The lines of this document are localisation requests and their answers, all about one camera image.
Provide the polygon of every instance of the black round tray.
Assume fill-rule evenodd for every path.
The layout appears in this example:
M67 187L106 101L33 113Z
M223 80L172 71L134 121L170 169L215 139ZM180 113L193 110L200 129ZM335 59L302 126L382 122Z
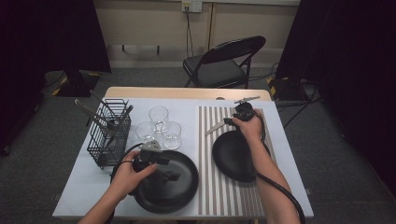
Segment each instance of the black round tray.
M240 131L230 131L216 139L212 156L218 168L240 182L254 182L256 173L248 143Z
M165 150L162 156L170 159L167 165L157 165L157 171L180 175L177 181L163 183L153 174L143 179L134 192L137 203L156 214L174 213L185 207L198 190L198 170L194 162L178 151Z

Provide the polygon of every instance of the black cable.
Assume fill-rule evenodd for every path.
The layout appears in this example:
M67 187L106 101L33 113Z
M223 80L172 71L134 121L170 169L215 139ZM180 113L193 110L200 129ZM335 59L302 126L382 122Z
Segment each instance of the black cable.
M306 107L307 107L308 105L309 105L309 104L304 105L293 117L291 117L291 119L289 119L289 121L286 122L285 125L283 125L283 129L286 129L286 127L291 123L291 121L292 121L295 117L297 117L297 115L299 115L304 109L306 109Z
M321 97L319 97L316 100L309 101L309 102L301 101L301 102L297 102L297 103L285 103L285 104L281 104L281 105L276 105L276 108L291 107L291 106L306 105L306 104L310 105L310 104L319 102L320 100L321 100Z
M275 65L277 65L277 64L279 64L279 63L273 63L273 65L271 66L271 72L274 72L274 67L275 67Z
M60 75L58 78L56 78L56 80L54 80L54 81L52 81L50 84L44 86L43 89L46 89L46 88L52 86L53 84L55 84L56 82L58 82L59 79L61 79L61 77L62 77L63 75L64 75L64 71L62 71L61 75Z
M268 73L268 74L266 74L266 75L263 75L263 76L257 76L257 77L254 77L253 79L251 79L252 77L249 77L249 81L256 81L256 80L260 80L260 79L263 79L263 78L266 78L266 77L269 77L269 76L271 76L271 75L273 75L273 74L275 74L276 72L271 72L271 73Z
M262 137L264 136L264 138L262 138L262 144L264 145L265 150L268 152L268 155L271 156L271 153L270 153L270 150L269 150L268 146L265 145L265 143L264 143L264 139L265 139L265 126L264 126L264 125L265 125L265 124L264 124L264 120L263 120L263 118L262 118L262 115L259 114L259 113L257 113L257 112L254 111L254 110L249 110L249 109L246 109L246 108L244 108L244 107L241 107L241 108L244 109L244 110L246 110L246 111L249 111L250 113L253 113L255 116L257 116L257 117L260 119L260 122L262 123ZM267 182L268 184L272 185L274 188L278 189L278 190L279 190L280 192L282 192L286 197L288 197L289 200L294 204L294 207L295 207L296 210L297 210L297 213L298 213L298 216L299 216L299 219L300 219L300 223L301 223L301 224L305 224L304 211L303 211L302 207L300 206L300 204L298 203L298 201L294 198L294 196L293 196L288 190L286 190L286 189L283 188L281 185L279 185L278 183L276 183L274 180L268 178L267 176L262 175L262 174L260 174L260 173L257 172L257 171L256 171L256 175L257 175L260 179L262 179L262 180L264 180L265 182Z
M282 192L286 197L288 197L288 199L294 204L294 207L297 210L299 219L300 219L300 223L301 224L305 224L305 216L304 216L304 211L303 208L300 206L300 204L298 203L297 199L294 198L294 196L285 188L283 188L281 185L279 185L278 183L276 183L274 180L268 178L265 175L262 175L258 172L256 172L256 175L264 180L265 182L267 182L268 184L272 185L273 187L275 187L276 189L278 189L280 192Z
M187 18L187 30L186 30L186 52L187 52L187 58L190 58L189 55L189 16L187 14L187 11L189 10L188 7L184 7L184 11L186 12L186 18Z
M192 36L191 36L191 28L190 28L190 8L187 7L186 9L186 16L187 16L187 35L190 33L190 45L191 45L191 54L192 57L194 56L194 50L192 49Z
M291 117L291 119L289 119L289 121L286 122L286 124L283 125L283 129L286 129L286 127L291 123L291 121L292 121L293 119L295 119L304 109L306 109L306 108L308 107L308 105L310 105L310 104L312 104L312 103L314 103L314 102L317 102L317 101L319 101L319 100L321 99L321 98L319 97L318 99L316 99L315 101L313 101L313 99L314 99L314 97L315 97L315 94L316 94L316 92L317 92L317 89L318 89L318 88L315 88L315 89L314 89L314 93L311 95L311 98L309 99L309 101L308 101L308 102L303 102L303 103L304 103L304 106L303 106L293 117Z
M136 145L134 145L134 146L128 148L128 150L126 150L126 151L124 152L124 154L119 158L119 160L117 161L116 166L114 166L114 168L113 168L113 172L112 172L111 175L110 175L110 183L111 183L111 181L113 180L114 175L116 175L117 170L119 169L119 167L120 167L123 163L125 163L125 162L132 162L132 161L123 161L123 159L126 157L126 155L128 155L128 153L130 153L130 152L131 152L132 150L134 150L136 147L139 147L139 146L141 146L141 145L143 145L143 144L142 144L142 143L139 143L139 144L136 144ZM111 222L112 222L112 220L113 220L113 218L114 218L114 213L115 213L115 211L116 211L116 209L113 210L113 212L111 213L110 217L106 220L105 224L111 224Z

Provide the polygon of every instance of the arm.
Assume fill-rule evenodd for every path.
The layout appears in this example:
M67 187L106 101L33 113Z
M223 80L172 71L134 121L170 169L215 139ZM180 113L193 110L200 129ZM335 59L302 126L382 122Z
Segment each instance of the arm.
M256 171L290 191L288 182L262 143L260 119L255 116L250 121L244 122L233 118L233 122L240 127L247 140ZM282 192L259 178L257 178L257 188L268 223L300 223L294 204Z
M125 157L124 161L131 161L138 153L138 151L131 151ZM143 178L154 173L155 169L156 165L152 164L137 173L132 168L130 162L121 164L102 198L99 199L85 217L82 218L79 224L105 223L117 204L119 204L129 192L134 190Z

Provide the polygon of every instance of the table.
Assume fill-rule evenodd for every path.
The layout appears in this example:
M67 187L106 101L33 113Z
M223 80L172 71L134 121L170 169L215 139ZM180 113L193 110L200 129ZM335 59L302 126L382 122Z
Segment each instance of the table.
M198 140L196 136L202 135L204 131L197 127L200 125L196 125L197 120L199 120L201 116L198 116L198 114L201 114L198 112L201 109L207 110L208 108L233 107L235 106L234 100L256 95L260 95L261 98L251 101L251 103L253 107L259 108L264 112L267 135L270 141L269 147L274 152L276 163L287 178L294 196L304 209L305 216L312 217L313 211L307 199L303 182L298 173L294 158L292 157L289 143L282 129L275 104L270 101L271 98L267 91L113 87L107 90L106 98L122 97L125 100L129 100L130 104L134 105L134 110L131 112L132 128L128 137L127 147L138 143L134 136L134 127L137 123L148 119L148 111L155 105L166 106L170 113L169 119L178 121L183 129L183 142L178 150L189 156L197 167L200 167L201 163L198 163L198 161L202 158L203 153L199 147L201 139ZM217 97L223 97L226 100L213 100ZM62 197L55 208L53 213L54 217L63 219L81 218L97 202L109 185L108 175L111 169L105 168L101 170L98 168L87 152L86 148L88 142L89 138L87 135L78 154L73 171L64 188ZM224 205L223 201L220 200L219 191L216 191L219 186L221 186L221 180L224 179L224 176L216 175L216 180L211 183L213 186L216 186L214 188L205 189L203 187L205 179L202 177L202 179L200 179L200 187L193 200L186 207L173 214L152 214L141 208L133 197L128 196L117 206L115 219L181 220L265 217L265 214L260 211L253 213L245 211L246 209L244 210L244 205L242 205L243 199L241 198L235 198L233 201L233 199L224 197L223 200L227 201L228 204ZM235 188L238 190L248 189L246 186L239 185ZM213 197L208 197L209 199L203 198L202 190L205 190L206 195L211 195ZM248 201L258 202L259 200L255 197Z

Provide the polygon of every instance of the gray carpet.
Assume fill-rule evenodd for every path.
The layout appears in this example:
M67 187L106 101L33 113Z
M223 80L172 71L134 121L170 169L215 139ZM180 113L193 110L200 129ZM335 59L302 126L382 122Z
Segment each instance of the gray carpet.
M252 68L253 76L270 69ZM47 74L51 83L60 72ZM103 74L95 91L104 96L111 86L183 87L181 68L113 69ZM57 84L43 90L37 113L0 158L0 223L75 223L52 217L88 131L88 118L72 97L53 97ZM265 81L250 89L268 89ZM80 98L97 108L93 98ZM279 108L286 123L301 107ZM286 128L286 135L315 217L306 223L396 223L396 204L366 160L342 137L338 121L322 103L309 105Z

